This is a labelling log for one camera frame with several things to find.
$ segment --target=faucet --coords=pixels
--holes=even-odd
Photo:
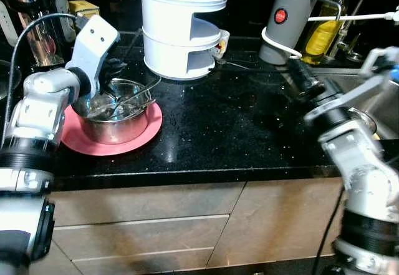
[[[353,10],[351,16],[354,16],[357,14],[357,12],[358,12],[360,6],[363,4],[363,2],[364,2],[364,0],[359,0],[355,9]],[[353,23],[353,21],[344,21],[344,23],[342,24],[342,26],[338,32],[337,39],[335,40],[333,46],[331,47],[329,53],[327,54],[327,57],[334,58],[337,55],[338,50],[340,48],[344,48],[347,51],[350,51],[351,49],[353,49],[353,44],[355,42],[352,42],[351,46],[348,46],[344,42],[344,39],[346,38],[346,36],[348,34],[349,27],[352,25],[352,23]]]

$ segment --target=coffee grinder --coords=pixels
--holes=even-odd
[[[64,13],[69,9],[68,0],[2,1],[9,13],[8,21],[12,22],[12,26],[18,34],[38,17],[55,12]],[[38,24],[27,35],[27,41],[34,59],[31,68],[33,70],[46,70],[49,67],[64,64],[70,59],[70,47],[75,37],[73,24],[66,18],[48,19]]]

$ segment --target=spoon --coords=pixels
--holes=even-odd
[[[137,108],[140,109],[140,110],[144,110],[147,106],[153,104],[155,101],[156,101],[156,99],[150,99],[149,101],[138,105]],[[123,115],[124,113],[125,112],[121,112],[119,114],[112,115],[111,117],[108,117],[107,119],[108,120],[113,120],[114,118],[119,117],[119,116]]]
[[[87,114],[87,118],[91,119],[91,118],[95,118],[99,115],[102,115],[103,113],[106,113],[107,116],[109,116],[109,118],[113,115],[113,113],[115,112],[115,110],[121,105],[121,104],[125,104],[126,102],[128,102],[129,100],[133,99],[134,97],[137,97],[139,95],[141,95],[142,93],[154,88],[156,85],[158,85],[158,83],[161,81],[161,77],[159,77],[156,80],[153,80],[152,82],[150,82],[148,85],[144,86],[142,89],[140,89],[139,91],[133,93],[131,96],[127,97],[124,100],[119,101],[119,103],[117,103],[116,106],[114,106],[114,108],[110,107],[110,104],[107,105],[103,105],[98,107],[96,110],[94,110],[93,112],[90,112],[89,114]]]
[[[225,59],[216,59],[216,58],[215,58],[215,61],[216,61],[216,63],[218,63],[219,65],[229,64],[229,65],[236,66],[236,67],[240,67],[240,68],[246,69],[246,70],[251,70],[251,68],[246,67],[246,66],[243,66],[243,65],[240,65],[240,64],[237,64],[237,63],[234,63],[234,62],[244,62],[244,63],[250,63],[250,64],[256,63],[256,62],[253,62],[253,61],[245,61],[245,60],[225,60]]]

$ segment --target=stainless steel sink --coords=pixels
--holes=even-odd
[[[319,79],[334,80],[343,92],[348,92],[363,83],[358,69],[314,68]],[[354,105],[367,113],[377,124],[377,134],[381,139],[399,138],[399,84],[389,81],[378,95]]]

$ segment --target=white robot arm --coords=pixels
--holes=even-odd
[[[64,110],[99,91],[99,73],[119,33],[100,16],[87,21],[65,68],[32,74],[0,150],[0,274],[25,274],[45,256],[54,227],[46,199],[53,182],[52,152],[60,143]]]
[[[337,265],[325,275],[399,274],[399,176],[382,160],[372,132],[361,120],[347,118],[344,109],[381,92],[398,63],[399,48],[374,49],[360,69],[367,79],[362,85],[320,101],[305,116],[309,123],[325,125],[319,143],[338,167],[347,192],[341,234],[334,242]]]

